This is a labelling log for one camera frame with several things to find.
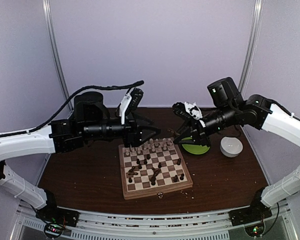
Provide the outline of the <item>wooden chess board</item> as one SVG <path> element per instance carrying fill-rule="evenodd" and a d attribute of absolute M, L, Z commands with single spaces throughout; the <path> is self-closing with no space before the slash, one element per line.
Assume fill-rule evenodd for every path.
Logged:
<path fill-rule="evenodd" d="M 183 191 L 193 180 L 173 138 L 150 139 L 139 147 L 118 147 L 125 200 Z"/>

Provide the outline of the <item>green plate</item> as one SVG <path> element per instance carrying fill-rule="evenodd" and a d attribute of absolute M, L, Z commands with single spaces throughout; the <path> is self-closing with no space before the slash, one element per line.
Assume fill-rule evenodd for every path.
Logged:
<path fill-rule="evenodd" d="M 209 146 L 193 145 L 193 144 L 182 144 L 183 149 L 193 155 L 203 155 L 210 150 Z"/>

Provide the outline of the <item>dark queen chess piece lying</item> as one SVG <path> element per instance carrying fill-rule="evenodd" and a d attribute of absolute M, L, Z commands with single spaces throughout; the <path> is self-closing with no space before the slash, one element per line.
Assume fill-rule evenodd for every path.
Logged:
<path fill-rule="evenodd" d="M 128 176 L 133 176 L 133 175 L 138 175 L 138 173 L 135 171 L 136 166 L 132 166 L 131 169 L 128 170 L 127 175 Z"/>

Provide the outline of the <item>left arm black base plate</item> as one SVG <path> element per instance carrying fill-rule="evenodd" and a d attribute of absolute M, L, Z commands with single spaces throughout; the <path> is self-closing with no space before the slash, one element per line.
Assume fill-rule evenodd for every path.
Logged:
<path fill-rule="evenodd" d="M 66 227 L 76 227 L 79 220 L 80 213 L 75 210 L 64 208 L 55 209 L 40 209 L 36 210 L 36 216 L 46 222 L 54 223 Z"/>

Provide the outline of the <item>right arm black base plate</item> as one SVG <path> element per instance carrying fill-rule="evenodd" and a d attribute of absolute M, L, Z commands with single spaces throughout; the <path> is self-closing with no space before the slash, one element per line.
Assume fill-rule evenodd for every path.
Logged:
<path fill-rule="evenodd" d="M 273 215 L 270 209 L 256 210 L 250 207 L 231 210 L 228 214 L 233 227 L 261 221 Z"/>

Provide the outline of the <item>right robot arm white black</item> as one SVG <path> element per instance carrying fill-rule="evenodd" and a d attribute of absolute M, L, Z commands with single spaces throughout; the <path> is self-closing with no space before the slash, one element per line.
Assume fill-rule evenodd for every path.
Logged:
<path fill-rule="evenodd" d="M 207 86 L 215 110 L 203 115 L 195 103 L 177 102 L 173 113 L 184 123 L 177 130 L 175 144 L 211 146 L 209 136 L 230 126 L 249 125 L 280 136 L 300 147 L 300 118 L 273 99 L 259 94 L 244 100 L 231 77 Z M 258 220 L 266 209 L 300 191 L 300 165 L 278 182 L 260 189 L 246 210 L 249 220 Z"/>

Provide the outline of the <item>right aluminium frame post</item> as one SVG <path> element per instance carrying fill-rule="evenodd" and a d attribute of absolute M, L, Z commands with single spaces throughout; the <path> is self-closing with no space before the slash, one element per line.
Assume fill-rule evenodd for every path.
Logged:
<path fill-rule="evenodd" d="M 246 91 L 246 87 L 248 85 L 249 77 L 252 70 L 252 61 L 253 61 L 254 52 L 257 49 L 257 44 L 258 44 L 258 39 L 260 34 L 260 26 L 262 21 L 263 5 L 264 5 L 264 0 L 254 1 L 254 9 L 253 9 L 248 45 L 247 45 L 243 68 L 242 68 L 239 85 L 238 85 L 238 89 L 242 94 Z"/>

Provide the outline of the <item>white bowl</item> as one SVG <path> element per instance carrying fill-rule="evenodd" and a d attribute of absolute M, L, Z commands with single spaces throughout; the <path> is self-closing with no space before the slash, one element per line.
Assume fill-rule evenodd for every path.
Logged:
<path fill-rule="evenodd" d="M 228 158 L 235 158 L 243 151 L 243 144 L 236 137 L 225 136 L 220 141 L 220 151 Z"/>

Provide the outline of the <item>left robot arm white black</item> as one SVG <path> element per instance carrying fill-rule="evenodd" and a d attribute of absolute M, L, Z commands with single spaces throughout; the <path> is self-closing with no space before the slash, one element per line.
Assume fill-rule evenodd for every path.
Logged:
<path fill-rule="evenodd" d="M 74 111 L 67 119 L 49 120 L 43 126 L 0 133 L 0 187 L 42 212 L 51 222 L 62 218 L 55 196 L 17 175 L 7 159 L 34 154 L 61 154 L 82 148 L 88 142 L 122 139 L 125 147 L 139 147 L 161 130 L 135 110 L 143 91 L 134 88 L 119 104 L 119 114 L 111 117 L 100 92 L 88 91 L 74 97 Z"/>

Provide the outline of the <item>aluminium frame post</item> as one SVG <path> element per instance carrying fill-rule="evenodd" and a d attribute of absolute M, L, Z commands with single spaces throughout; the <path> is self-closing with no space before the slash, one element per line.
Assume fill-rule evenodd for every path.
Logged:
<path fill-rule="evenodd" d="M 254 52 L 257 49 L 257 44 L 258 44 L 258 39 L 260 34 L 260 26 L 262 21 L 263 5 L 264 5 L 264 0 L 254 1 L 254 9 L 253 9 L 248 45 L 247 45 L 243 68 L 242 68 L 239 85 L 238 85 L 238 89 L 242 94 L 246 91 L 246 87 L 248 85 L 249 77 L 252 70 L 252 61 L 253 61 Z"/>
<path fill-rule="evenodd" d="M 52 50 L 52 56 L 53 56 L 53 61 L 54 61 L 58 81 L 59 81 L 59 84 L 61 87 L 62 95 L 63 95 L 64 99 L 67 100 L 70 95 L 69 95 L 69 91 L 68 91 L 67 84 L 65 81 L 64 72 L 62 69 L 62 63 L 61 63 L 61 59 L 60 59 L 60 55 L 59 55 L 59 51 L 58 51 L 58 45 L 57 45 L 57 40 L 56 40 L 56 35 L 55 35 L 55 30 L 54 30 L 54 25 L 53 25 L 50 1 L 43 0 L 42 7 L 43 7 L 43 13 L 44 13 L 44 17 L 45 17 L 46 26 L 47 26 L 50 47 Z"/>

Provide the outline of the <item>front aluminium rail base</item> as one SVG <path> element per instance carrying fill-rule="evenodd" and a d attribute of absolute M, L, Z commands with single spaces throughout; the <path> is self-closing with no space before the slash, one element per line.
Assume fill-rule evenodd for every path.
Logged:
<path fill-rule="evenodd" d="M 292 213 L 283 200 L 272 216 L 261 221 L 233 225 L 229 209 L 197 213 L 133 215 L 79 211 L 75 227 L 68 226 L 59 240 L 254 240 L 252 230 L 261 227 L 260 240 L 298 240 Z"/>

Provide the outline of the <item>white chess pieces row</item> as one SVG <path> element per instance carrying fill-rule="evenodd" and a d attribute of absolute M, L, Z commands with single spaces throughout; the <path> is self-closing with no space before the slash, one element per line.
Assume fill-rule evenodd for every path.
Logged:
<path fill-rule="evenodd" d="M 147 156 L 148 154 L 163 153 L 164 156 L 175 154 L 173 138 L 150 139 L 138 147 L 124 147 L 120 145 L 119 152 L 124 157 Z"/>

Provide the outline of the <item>left aluminium frame post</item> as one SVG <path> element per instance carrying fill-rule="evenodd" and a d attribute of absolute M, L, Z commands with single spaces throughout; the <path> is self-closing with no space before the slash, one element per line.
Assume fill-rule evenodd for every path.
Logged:
<path fill-rule="evenodd" d="M 55 30 L 54 30 L 54 25 L 53 25 L 50 1 L 43 0 L 42 7 L 43 7 L 43 13 L 44 13 L 44 17 L 45 17 L 46 26 L 47 26 L 50 47 L 52 50 L 52 56 L 53 56 L 53 61 L 54 61 L 58 81 L 59 81 L 59 84 L 61 87 L 62 95 L 63 95 L 64 99 L 67 100 L 70 95 L 69 95 L 69 91 L 68 91 L 67 84 L 65 81 L 64 72 L 62 69 L 62 63 L 61 63 L 61 59 L 60 59 L 60 55 L 59 55 L 59 51 L 58 51 L 58 45 L 57 45 L 57 40 L 56 40 L 56 35 L 55 35 Z"/>

